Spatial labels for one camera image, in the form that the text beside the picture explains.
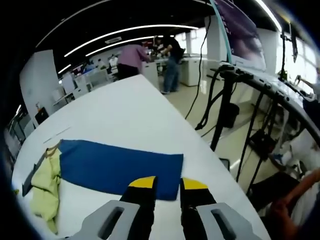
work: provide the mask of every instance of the white table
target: white table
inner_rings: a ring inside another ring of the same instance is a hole
[[[46,119],[24,142],[17,157],[12,184],[21,188],[33,164],[47,147],[60,139],[88,140],[155,153],[183,153],[182,176],[208,185],[218,203],[227,203],[252,224],[256,235],[263,240],[270,239],[257,212],[217,155],[142,75],[89,92]],[[121,197],[64,180],[59,194],[57,227],[60,237],[73,235],[80,230],[87,215],[109,200]],[[26,195],[25,205],[31,195],[32,191]],[[179,193],[176,201],[156,201],[150,239],[185,239]]]

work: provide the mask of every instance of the floor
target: floor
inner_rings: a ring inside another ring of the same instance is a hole
[[[187,121],[194,128],[201,120],[205,108],[207,106],[210,84],[211,79],[208,77],[205,77],[200,81],[200,88],[197,100],[187,118]],[[213,96],[215,96],[219,91],[223,89],[223,85],[224,82],[222,80],[217,80],[215,82]],[[250,103],[246,102],[251,98],[252,90],[253,89],[251,87],[245,85],[244,83],[237,84],[237,87],[231,97],[231,102],[239,103],[238,106],[240,107],[240,114],[237,116],[235,120],[235,125],[243,122],[243,120],[247,118],[250,118],[252,115],[254,107]],[[196,93],[196,86],[188,87],[181,84],[178,92],[170,93],[165,97],[169,100],[169,102],[172,105],[176,107],[176,109],[181,113],[181,115],[185,117],[191,107],[193,100],[195,99]],[[216,124],[219,115],[220,104],[221,98],[218,99],[212,106],[206,126],[203,129],[197,131],[200,136],[202,136]],[[264,115],[262,113],[257,116],[253,125],[254,130],[258,129],[259,126],[262,125],[263,117]],[[230,160],[230,173],[234,178],[236,178],[239,169],[239,161],[243,151],[248,129],[249,122],[243,125],[238,130],[232,132],[230,135],[220,139],[215,151],[219,158],[225,158]],[[208,134],[202,137],[203,140],[210,144],[214,132],[214,129],[211,130]],[[242,164],[241,174],[239,177],[239,185],[245,192],[249,187],[250,181],[252,179],[252,176],[254,175],[254,171],[256,169],[258,161],[258,155],[254,151],[251,151],[251,148],[248,146],[245,152],[244,162]],[[266,162],[262,163],[257,177],[255,179],[255,182],[264,180],[276,172],[277,169],[273,166],[270,160],[267,160]]]

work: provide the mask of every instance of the jeans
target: jeans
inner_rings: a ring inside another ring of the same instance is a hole
[[[166,73],[163,81],[163,91],[175,92],[179,85],[179,64],[173,57],[169,57],[166,64]]]

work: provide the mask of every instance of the blue cloth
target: blue cloth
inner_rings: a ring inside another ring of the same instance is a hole
[[[176,92],[179,85],[179,64],[177,60],[170,56],[166,63],[166,72],[163,80],[163,91]]]
[[[160,154],[85,140],[59,145],[62,179],[88,189],[122,195],[136,179],[158,176],[156,198],[177,198],[183,154]]]

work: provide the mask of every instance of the metal stand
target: metal stand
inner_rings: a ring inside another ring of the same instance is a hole
[[[262,129],[261,129],[261,131],[264,132],[265,129],[266,129],[266,127],[268,126],[269,121],[271,120],[269,129],[268,129],[268,137],[270,137],[271,132],[272,132],[272,128],[274,127],[274,124],[275,124],[276,115],[277,115],[277,106],[278,106],[277,101],[273,101],[272,107],[271,107],[271,111],[270,111],[270,113],[268,114],[265,122],[263,123]],[[259,162],[258,162],[258,164],[257,164],[257,166],[256,166],[256,168],[255,168],[253,177],[252,177],[252,179],[251,179],[251,182],[250,182],[250,184],[249,184],[248,190],[247,190],[247,192],[246,192],[247,194],[248,194],[248,192],[250,191],[250,188],[251,188],[252,184],[254,183],[254,181],[255,181],[255,179],[256,179],[256,176],[257,176],[257,174],[258,174],[259,168],[260,168],[263,160],[264,160],[264,159],[263,159],[262,157],[260,157]]]
[[[216,150],[220,135],[222,133],[222,130],[224,128],[224,120],[225,120],[225,113],[226,113],[226,107],[230,103],[231,95],[232,95],[232,88],[234,85],[233,79],[235,76],[237,76],[235,73],[231,71],[226,71],[225,72],[226,76],[230,75],[230,77],[225,77],[224,78],[224,85],[223,85],[223,94],[222,94],[222,100],[221,100],[221,105],[220,105],[220,110],[219,110],[219,116],[218,120],[216,122],[216,127],[214,131],[214,135],[212,138],[212,142],[210,145],[210,148],[212,151]]]
[[[246,154],[246,149],[247,149],[247,146],[248,146],[249,141],[250,141],[250,134],[251,134],[251,131],[252,131],[252,127],[254,126],[255,118],[257,116],[257,111],[258,111],[258,108],[259,108],[259,105],[260,105],[260,102],[261,102],[261,99],[262,99],[263,96],[264,96],[264,94],[262,92],[260,92],[259,97],[258,97],[258,99],[256,101],[255,106],[254,106],[254,110],[253,110],[253,113],[252,113],[249,129],[248,129],[248,132],[246,134],[246,138],[245,138],[245,142],[244,142],[244,146],[243,146],[243,150],[242,150],[242,155],[241,155],[241,160],[240,160],[240,163],[239,163],[238,173],[236,175],[236,181],[237,182],[239,181],[239,176],[240,176],[240,172],[241,172],[242,163],[244,161],[244,157],[245,157],[245,154]]]

